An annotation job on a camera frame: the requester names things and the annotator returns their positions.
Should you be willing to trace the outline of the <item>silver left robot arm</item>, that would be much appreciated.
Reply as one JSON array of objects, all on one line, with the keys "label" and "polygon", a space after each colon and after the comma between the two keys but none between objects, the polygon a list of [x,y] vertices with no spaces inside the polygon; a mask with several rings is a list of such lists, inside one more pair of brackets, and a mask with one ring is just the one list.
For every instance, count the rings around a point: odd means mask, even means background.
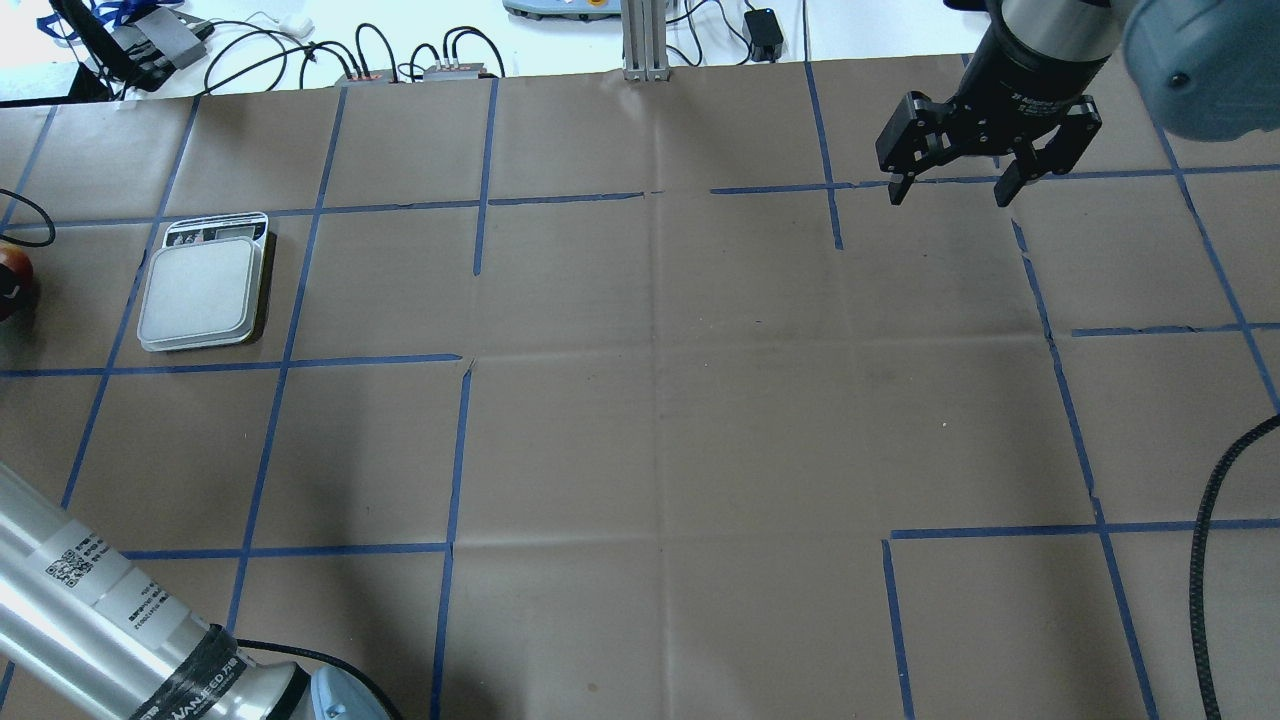
[{"label": "silver left robot arm", "polygon": [[[96,719],[397,719],[366,674],[260,664],[12,469],[1,478],[3,653]],[[300,665],[310,657],[315,671]]]}]

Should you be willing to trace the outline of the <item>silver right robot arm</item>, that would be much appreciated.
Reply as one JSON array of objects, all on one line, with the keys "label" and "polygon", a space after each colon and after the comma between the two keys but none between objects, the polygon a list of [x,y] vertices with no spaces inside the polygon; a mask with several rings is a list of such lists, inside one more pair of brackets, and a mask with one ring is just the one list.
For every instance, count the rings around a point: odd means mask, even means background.
[{"label": "silver right robot arm", "polygon": [[1071,172],[1101,129],[1088,88],[1114,55],[1152,118],[1178,137],[1229,142],[1277,128],[1275,1],[951,1],[988,27],[955,95],[910,91],[876,140],[888,197],[959,158],[1010,158],[1007,206]]}]

